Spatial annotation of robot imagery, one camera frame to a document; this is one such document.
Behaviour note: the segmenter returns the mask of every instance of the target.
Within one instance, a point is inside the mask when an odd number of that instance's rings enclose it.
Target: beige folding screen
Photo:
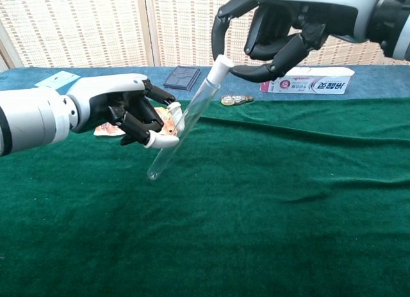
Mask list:
[[[152,65],[144,0],[0,0],[26,67]]]
[[[6,64],[4,58],[0,55],[0,72],[8,70],[8,65]]]
[[[211,65],[214,16],[228,0],[0,0],[5,35],[25,67]],[[253,12],[234,19],[225,53],[259,64],[243,46]],[[402,63],[379,45],[330,37],[301,65]]]

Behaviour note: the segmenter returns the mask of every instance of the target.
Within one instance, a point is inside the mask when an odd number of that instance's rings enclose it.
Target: table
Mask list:
[[[213,102],[157,181],[92,133],[2,158],[0,295],[408,296],[407,69],[356,70],[339,100]]]

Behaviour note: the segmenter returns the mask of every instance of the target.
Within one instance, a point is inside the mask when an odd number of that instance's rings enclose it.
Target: red logo on box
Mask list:
[[[281,81],[281,83],[279,84],[279,86],[282,89],[288,89],[290,87],[290,81]]]

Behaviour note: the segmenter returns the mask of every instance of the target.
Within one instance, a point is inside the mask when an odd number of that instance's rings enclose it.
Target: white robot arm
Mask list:
[[[164,125],[149,98],[164,104],[177,123],[183,116],[173,95],[142,74],[83,77],[66,95],[50,88],[0,92],[0,156],[56,143],[69,133],[87,132],[109,122],[125,132],[120,144],[173,147],[177,136],[162,135]],[[178,131],[183,130],[179,123]]]
[[[245,54],[268,61],[238,65],[231,73],[261,83],[282,77],[328,36],[380,44],[385,57],[410,60],[410,0],[230,0],[220,7],[211,33],[214,59],[224,53],[232,19],[255,9]],[[289,35],[290,29],[300,33]]]

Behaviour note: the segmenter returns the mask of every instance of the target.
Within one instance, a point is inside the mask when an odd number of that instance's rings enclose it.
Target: white cap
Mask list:
[[[218,55],[207,78],[213,84],[221,84],[222,80],[229,73],[229,69],[234,67],[234,63],[227,56]]]

